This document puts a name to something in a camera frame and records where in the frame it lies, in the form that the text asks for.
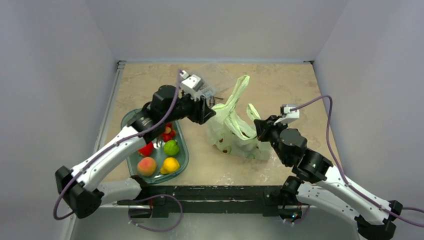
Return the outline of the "teal plastic tray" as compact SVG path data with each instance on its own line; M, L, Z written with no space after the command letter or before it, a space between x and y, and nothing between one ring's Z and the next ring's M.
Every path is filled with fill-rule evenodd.
M121 129L140 110L141 110L141 108L129 111L123 117L123 119L121 120L121 124L120 124ZM174 121L172 123L172 127L176 131L176 136L173 137L173 140L176 141L176 143L179 147L179 152L174 156L166 155L164 150L163 150L163 146L166 143L163 141L162 137L159 137L159 138L152 141L154 149L153 149L152 153L149 155L149 157L153 158L156 161L157 167L156 167L155 172L150 176L139 175L137 165L144 157L141 156L136 151L136 152L132 153L126 159L128 170L129 170L129 173L130 173L131 176L139 175L141 178L143 178L143 180L146 183L148 183L150 185L156 185L156 184L160 184L160 183L163 183L163 182L166 182L166 181L169 181L169 180L175 178L176 176L180 175L185 170L185 168L187 167L187 165L189 163L189 151L188 151L188 148L187 148L181 127L180 127L180 122L178 120ZM173 173L164 175L164 174L160 173L160 169L163 166L165 159L168 158L168 157L176 158L176 160L180 164L180 168Z

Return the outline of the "green plastic bag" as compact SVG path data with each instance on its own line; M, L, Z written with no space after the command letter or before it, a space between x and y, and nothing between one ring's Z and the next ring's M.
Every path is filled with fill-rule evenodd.
M239 77L226 103L217 103L212 107L215 116L205 124L207 141L209 145L215 146L224 154L267 161L271 156L272 148L269 144L257 139L253 121L261 117L256 108L251 103L246 107L250 122L241 119L236 111L237 104L249 81L249 75Z

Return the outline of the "orange fake peach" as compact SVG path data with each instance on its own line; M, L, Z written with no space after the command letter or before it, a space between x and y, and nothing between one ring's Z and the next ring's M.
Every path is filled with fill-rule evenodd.
M157 169L157 162L152 157L144 157L137 164L137 172L141 176L149 177L154 174Z

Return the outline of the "red fake lychee bunch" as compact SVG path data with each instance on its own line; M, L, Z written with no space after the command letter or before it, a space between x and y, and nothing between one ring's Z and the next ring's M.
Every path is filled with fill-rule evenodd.
M161 139L166 143L173 140L177 135L172 122L167 123L164 132L160 135Z

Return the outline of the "black aluminium base frame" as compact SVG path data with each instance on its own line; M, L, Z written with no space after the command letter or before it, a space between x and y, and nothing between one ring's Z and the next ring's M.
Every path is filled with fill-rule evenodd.
M181 97L180 83L178 73L174 86L179 88ZM181 213L199 214L262 214L265 217L279 216L283 220L291 219L298 223L302 218L301 212L290 212L286 206L301 202L289 200L288 204L284 204L285 199L278 196L282 186L156 186L146 183L138 199L117 202L136 206L159 198L160 201L152 205L151 216L154 218L166 217L174 210L179 210Z

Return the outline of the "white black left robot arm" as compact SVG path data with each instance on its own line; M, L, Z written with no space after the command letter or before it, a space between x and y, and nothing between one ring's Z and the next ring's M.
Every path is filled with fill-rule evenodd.
M138 205L149 199L147 185L140 177L131 176L125 181L101 184L103 179L131 154L158 138L170 122L188 118L202 125L216 115L208 107L204 96L195 100L188 93L179 96L179 87L161 86L125 127L94 155L69 169L60 167L55 172L59 199L53 208L53 217L62 220L58 207L64 200L71 213L83 219L101 205L121 200Z

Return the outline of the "clear plastic screw box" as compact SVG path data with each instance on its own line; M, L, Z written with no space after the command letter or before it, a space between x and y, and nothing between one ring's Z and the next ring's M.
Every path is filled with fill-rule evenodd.
M204 80L205 85L201 90L207 98L217 97L221 92L232 88L236 83L236 80L217 63L206 64L200 67L196 73Z

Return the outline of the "yellow fake lemon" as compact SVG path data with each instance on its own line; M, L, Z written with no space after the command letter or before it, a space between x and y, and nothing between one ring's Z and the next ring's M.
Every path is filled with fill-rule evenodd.
M160 168L160 173L162 175L168 175L176 172L181 167L178 160L174 157L168 157L164 160L162 167Z

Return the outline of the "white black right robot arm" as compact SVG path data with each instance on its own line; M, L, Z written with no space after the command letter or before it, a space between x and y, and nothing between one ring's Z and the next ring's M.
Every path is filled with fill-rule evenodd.
M354 222L360 239L390 240L394 221L403 206L368 192L358 184L343 179L339 170L325 156L307 147L307 139L297 129L279 123L275 115L254 121L257 139L269 142L286 167L292 169L278 197L284 204L298 201L319 207Z

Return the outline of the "green fake guava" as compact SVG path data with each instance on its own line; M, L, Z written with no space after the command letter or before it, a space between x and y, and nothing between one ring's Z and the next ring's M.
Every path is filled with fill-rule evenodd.
M175 156L180 151L180 147L176 140L169 140L163 145L163 152L167 156Z

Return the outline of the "red fake apple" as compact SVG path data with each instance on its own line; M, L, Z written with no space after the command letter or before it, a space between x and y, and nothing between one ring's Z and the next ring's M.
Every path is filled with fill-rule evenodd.
M142 157L149 157L153 152L154 148L154 144L152 142L149 142L147 145L140 148L137 152Z

